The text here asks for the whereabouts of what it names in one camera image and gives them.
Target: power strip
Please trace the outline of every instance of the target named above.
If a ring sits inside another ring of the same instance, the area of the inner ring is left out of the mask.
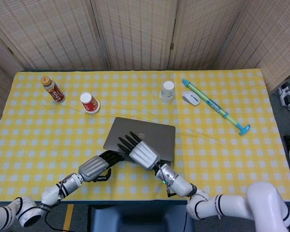
[[[290,85],[284,83],[278,88],[279,98],[282,106],[290,107]]]

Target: bottle label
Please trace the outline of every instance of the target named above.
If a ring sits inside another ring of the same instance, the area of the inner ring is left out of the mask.
[[[57,102],[62,101],[64,99],[64,94],[60,91],[58,86],[55,84],[53,88],[47,90],[50,95],[52,95],[53,99]]]

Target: yellow stripe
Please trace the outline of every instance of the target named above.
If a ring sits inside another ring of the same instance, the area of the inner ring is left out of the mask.
[[[73,206],[74,206],[73,204],[69,204],[68,205],[67,213],[66,213],[66,219],[64,219],[64,224],[63,224],[63,229],[64,230],[69,230],[70,229]]]

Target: robotic arm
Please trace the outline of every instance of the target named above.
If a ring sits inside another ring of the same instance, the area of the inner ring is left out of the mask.
[[[155,176],[167,186],[168,196],[190,197],[187,212],[195,220],[210,216],[230,216],[255,220],[256,232],[288,232],[290,211],[276,188],[269,182],[255,182],[247,188],[247,198],[238,195],[217,195],[211,198],[197,189],[170,166],[160,164],[159,154],[133,132],[133,139],[119,137],[118,147],[144,169],[155,171]]]
[[[60,204],[72,192],[85,182],[106,181],[111,176],[113,165],[123,158],[116,152],[105,151],[83,163],[78,173],[66,176],[62,181],[42,193],[41,204],[37,206],[31,197],[17,197],[8,206],[0,207],[0,230],[9,228],[17,219],[21,226],[29,227],[36,223],[44,214],[51,212],[53,207]],[[100,176],[108,169],[105,176]]]

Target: bottle cap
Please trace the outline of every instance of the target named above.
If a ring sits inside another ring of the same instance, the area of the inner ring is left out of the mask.
[[[48,86],[52,83],[51,79],[49,79],[48,76],[43,76],[41,78],[41,83],[44,85],[44,86]]]

